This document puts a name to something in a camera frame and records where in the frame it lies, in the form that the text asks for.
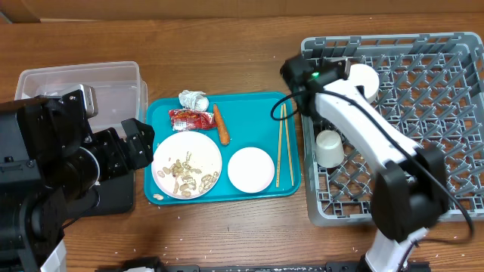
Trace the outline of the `white bowl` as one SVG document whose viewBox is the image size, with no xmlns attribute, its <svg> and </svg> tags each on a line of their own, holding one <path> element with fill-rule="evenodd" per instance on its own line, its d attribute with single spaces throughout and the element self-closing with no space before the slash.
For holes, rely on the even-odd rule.
<svg viewBox="0 0 484 272">
<path fill-rule="evenodd" d="M 348 80 L 355 87 L 362 87 L 361 93 L 368 103 L 371 104 L 376 99 L 380 79 L 378 73 L 371 66 L 362 63 L 351 65 Z"/>
</svg>

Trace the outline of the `white cup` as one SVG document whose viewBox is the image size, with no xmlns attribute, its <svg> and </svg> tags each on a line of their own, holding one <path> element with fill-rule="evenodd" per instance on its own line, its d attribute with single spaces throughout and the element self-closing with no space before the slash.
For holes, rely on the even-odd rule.
<svg viewBox="0 0 484 272">
<path fill-rule="evenodd" d="M 343 143 L 340 135 L 331 130 L 321 131 L 315 139 L 316 162 L 325 168 L 340 165 L 344 158 Z"/>
</svg>

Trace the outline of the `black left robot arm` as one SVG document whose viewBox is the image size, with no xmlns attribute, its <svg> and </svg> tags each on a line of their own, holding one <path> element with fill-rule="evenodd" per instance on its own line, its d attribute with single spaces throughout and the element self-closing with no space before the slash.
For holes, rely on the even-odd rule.
<svg viewBox="0 0 484 272">
<path fill-rule="evenodd" d="M 67 205 L 149 166 L 154 129 L 137 119 L 92 132 L 79 91 L 1 105 L 1 269 L 39 271 L 71 223 Z"/>
</svg>

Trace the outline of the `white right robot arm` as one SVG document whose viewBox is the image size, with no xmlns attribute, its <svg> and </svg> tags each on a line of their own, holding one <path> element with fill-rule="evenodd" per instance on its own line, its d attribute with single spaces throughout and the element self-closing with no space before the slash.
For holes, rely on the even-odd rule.
<svg viewBox="0 0 484 272">
<path fill-rule="evenodd" d="M 374 176 L 371 217 L 377 227 L 359 271 L 404 271 L 413 248 L 448 211 L 445 156 L 421 147 L 389 124 L 368 102 L 380 87 L 377 72 L 347 59 L 313 66 L 302 55 L 280 74 L 304 116 L 333 124 L 362 155 Z"/>
</svg>

